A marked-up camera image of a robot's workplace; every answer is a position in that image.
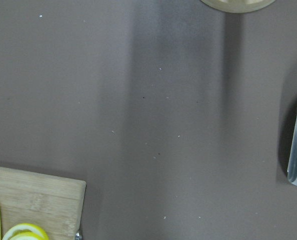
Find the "bamboo cutting board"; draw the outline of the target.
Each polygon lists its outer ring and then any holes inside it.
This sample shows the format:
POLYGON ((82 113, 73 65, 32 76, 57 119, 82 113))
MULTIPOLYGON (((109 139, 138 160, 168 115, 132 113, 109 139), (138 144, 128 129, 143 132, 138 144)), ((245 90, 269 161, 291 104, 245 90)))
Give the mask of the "bamboo cutting board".
POLYGON ((1 233, 29 223, 44 229, 51 240, 73 240, 86 186, 83 180, 0 167, 1 233))

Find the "wooden mug tree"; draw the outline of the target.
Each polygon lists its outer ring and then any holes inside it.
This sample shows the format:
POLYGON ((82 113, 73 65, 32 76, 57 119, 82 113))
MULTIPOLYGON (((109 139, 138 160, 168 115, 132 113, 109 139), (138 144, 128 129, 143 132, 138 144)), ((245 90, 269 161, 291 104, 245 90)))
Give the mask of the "wooden mug tree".
POLYGON ((275 0, 201 0, 201 2, 226 13, 250 13, 271 5, 275 0))

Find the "lemon slice stack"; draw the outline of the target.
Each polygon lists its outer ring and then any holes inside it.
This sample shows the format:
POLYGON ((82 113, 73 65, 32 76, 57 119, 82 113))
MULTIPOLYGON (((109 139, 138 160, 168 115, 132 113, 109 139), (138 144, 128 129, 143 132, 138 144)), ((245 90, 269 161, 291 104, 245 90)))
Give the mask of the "lemon slice stack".
POLYGON ((11 227, 3 236, 3 240, 48 240, 46 231, 32 223, 20 223, 11 227))

